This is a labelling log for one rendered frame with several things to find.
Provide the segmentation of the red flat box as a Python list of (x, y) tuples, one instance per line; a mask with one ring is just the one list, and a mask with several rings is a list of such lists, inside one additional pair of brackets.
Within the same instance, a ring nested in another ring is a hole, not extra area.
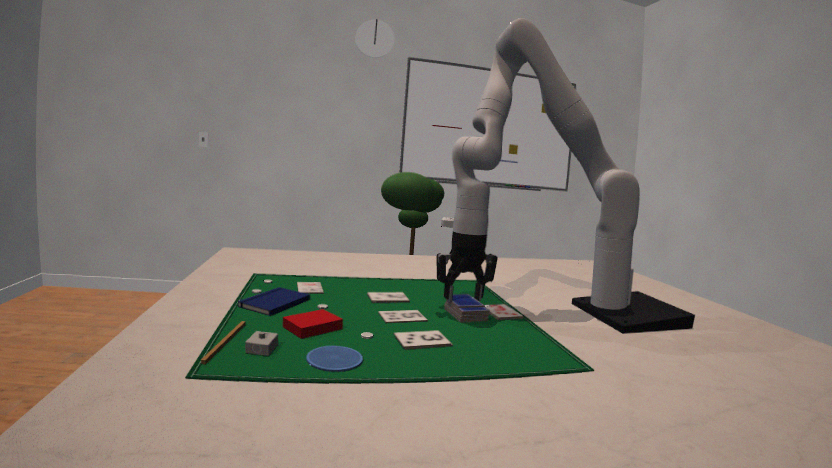
[(307, 338), (343, 329), (343, 319), (322, 309), (283, 317), (283, 327), (298, 336)]

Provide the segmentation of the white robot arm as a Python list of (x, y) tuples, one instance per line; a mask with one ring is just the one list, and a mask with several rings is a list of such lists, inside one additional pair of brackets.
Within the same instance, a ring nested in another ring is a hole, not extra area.
[(453, 146), (456, 210), (454, 218), (441, 219), (441, 226), (461, 234), (487, 235), (490, 187), (477, 180), (471, 169), (492, 170), (499, 164), (512, 85), (526, 62), (538, 78), (549, 120), (580, 162), (601, 202), (590, 303), (603, 309), (626, 308), (633, 281), (639, 183), (632, 173), (615, 170), (619, 168), (604, 148), (590, 110), (541, 32), (526, 19), (514, 20), (497, 39), (490, 75), (472, 121), (484, 137), (461, 137)]

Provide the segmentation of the blue round coaster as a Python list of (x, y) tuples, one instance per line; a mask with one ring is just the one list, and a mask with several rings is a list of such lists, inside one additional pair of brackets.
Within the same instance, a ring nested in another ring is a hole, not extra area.
[(359, 367), (363, 362), (363, 356), (348, 347), (323, 346), (311, 350), (306, 360), (309, 365), (319, 370), (343, 372)]

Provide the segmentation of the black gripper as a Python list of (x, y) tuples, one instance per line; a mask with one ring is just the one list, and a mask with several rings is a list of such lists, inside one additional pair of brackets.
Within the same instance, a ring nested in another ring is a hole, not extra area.
[[(465, 272), (474, 273), (476, 277), (477, 283), (474, 298), (478, 301), (481, 301), (481, 298), (483, 298), (485, 284), (494, 280), (498, 259), (493, 254), (488, 255), (485, 253), (486, 242), (487, 235), (468, 235), (453, 232), (450, 253), (437, 254), (437, 279), (445, 284), (444, 297), (448, 302), (452, 302), (454, 281), (460, 273)], [(452, 265), (446, 275), (446, 264), (449, 259)], [(481, 265), (485, 260), (487, 264), (484, 274)]]

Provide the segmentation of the thin wooden stick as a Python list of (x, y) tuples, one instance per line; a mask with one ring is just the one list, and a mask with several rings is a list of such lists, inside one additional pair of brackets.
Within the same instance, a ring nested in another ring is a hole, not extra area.
[(209, 353), (202, 359), (201, 364), (206, 364), (212, 359), (244, 326), (246, 321), (241, 321), (227, 336), (225, 336)]

